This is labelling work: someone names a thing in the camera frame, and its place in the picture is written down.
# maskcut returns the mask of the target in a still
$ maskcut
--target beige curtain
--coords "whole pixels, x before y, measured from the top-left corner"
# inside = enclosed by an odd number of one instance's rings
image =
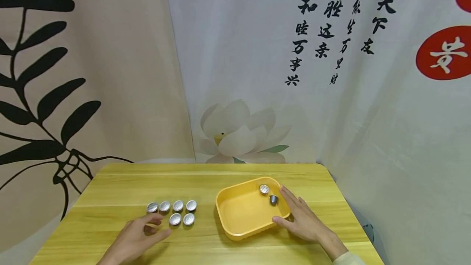
[[[27,264],[103,165],[194,154],[167,0],[0,7],[0,264]]]

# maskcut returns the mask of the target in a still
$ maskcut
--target wrist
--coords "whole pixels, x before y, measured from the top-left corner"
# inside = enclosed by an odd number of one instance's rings
[[[348,252],[347,247],[345,247],[337,234],[331,230],[327,231],[321,238],[319,238],[319,244],[331,261],[334,261],[344,253]]]
[[[111,254],[105,253],[97,265],[120,265],[121,260],[117,256],[112,256]]]

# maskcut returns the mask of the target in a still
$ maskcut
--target white curtain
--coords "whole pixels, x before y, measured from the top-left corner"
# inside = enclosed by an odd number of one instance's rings
[[[385,263],[466,262],[469,0],[169,3],[197,162],[321,162]]]

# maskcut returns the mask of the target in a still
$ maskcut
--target black chinese character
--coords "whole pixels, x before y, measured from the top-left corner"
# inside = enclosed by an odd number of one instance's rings
[[[363,46],[363,48],[361,49],[361,51],[364,51],[366,52],[367,54],[375,54],[374,52],[372,52],[370,50],[370,45],[373,43],[373,40],[371,40],[371,38],[368,38],[368,41],[364,42],[365,43],[365,46]]]
[[[348,22],[348,26],[347,26],[348,33],[347,33],[347,35],[348,35],[348,34],[351,34],[351,32],[352,32],[352,27],[353,27],[354,24],[355,24],[354,19],[351,19],[350,22]]]
[[[330,18],[331,15],[332,17],[338,17],[341,11],[340,10],[341,7],[343,7],[341,0],[338,0],[337,2],[331,1],[327,5],[327,8],[325,9],[324,14],[326,14],[328,18]]]
[[[321,45],[319,45],[319,49],[316,49],[317,51],[317,54],[316,56],[319,57],[319,58],[322,58],[322,57],[327,57],[327,55],[325,54],[326,51],[329,51],[330,49],[327,48],[327,45],[325,44],[325,42],[322,42]]]
[[[386,6],[386,10],[388,11],[388,13],[396,13],[396,11],[393,10],[389,6],[389,4],[393,3],[393,2],[394,2],[393,0],[384,0],[384,1],[378,2],[378,5],[380,6],[380,7],[378,7],[378,11],[380,11],[382,7]]]
[[[340,69],[340,64],[343,62],[343,57],[337,60],[337,67],[335,69]]]
[[[331,24],[327,23],[327,27],[323,28],[322,29],[322,26],[321,26],[321,32],[319,35],[317,36],[321,36],[321,37],[324,37],[325,39],[329,39],[329,38],[332,38],[334,37],[335,35],[332,35],[329,31],[330,27],[332,27]]]
[[[375,17],[373,19],[373,23],[376,23],[376,25],[375,25],[375,29],[373,29],[373,34],[376,33],[376,31],[378,30],[379,27],[381,29],[385,29],[386,27],[384,25],[382,25],[381,23],[387,23],[387,22],[388,22],[388,19],[386,19],[386,18],[377,18],[377,17]]]
[[[298,75],[288,76],[288,81],[285,81],[286,85],[293,83],[294,86],[297,86],[296,82],[299,82]]]
[[[330,79],[330,84],[335,84],[335,81],[337,81],[338,76],[339,76],[338,73],[335,73],[335,75],[332,75],[332,79]]]
[[[307,32],[306,32],[307,27],[309,27],[309,25],[306,23],[306,20],[304,20],[302,24],[297,24],[296,33],[298,33],[298,35],[301,35],[301,34],[307,35]]]
[[[348,41],[350,41],[350,40],[351,40],[351,39],[348,38],[347,40],[342,41],[343,46],[342,46],[342,50],[341,50],[340,52],[344,53],[344,52],[347,50],[347,43],[348,43]]]
[[[356,0],[353,5],[352,14],[360,13],[360,0]]]
[[[290,67],[292,67],[291,71],[295,71],[299,66],[301,66],[299,63],[301,63],[301,60],[300,58],[296,58],[295,60],[290,60],[291,61],[291,65]]]
[[[292,52],[295,52],[296,54],[300,54],[301,51],[304,50],[303,43],[307,43],[307,40],[303,39],[303,40],[293,41],[293,44],[296,45],[296,47],[294,48],[294,51]]]
[[[301,10],[301,13],[304,14],[304,11],[308,11],[308,13],[310,13],[311,11],[315,10],[316,7],[317,7],[317,4],[312,4],[311,6],[309,6],[307,3],[309,2],[310,0],[303,0],[304,4],[303,5],[298,5],[298,8]]]

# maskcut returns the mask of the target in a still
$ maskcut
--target curtain backdrop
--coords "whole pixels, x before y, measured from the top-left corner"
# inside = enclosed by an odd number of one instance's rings
[[[197,162],[321,162],[385,262],[468,260],[470,0],[169,4]]]
[[[0,264],[28,264],[103,165],[194,162],[167,2],[0,0]]]

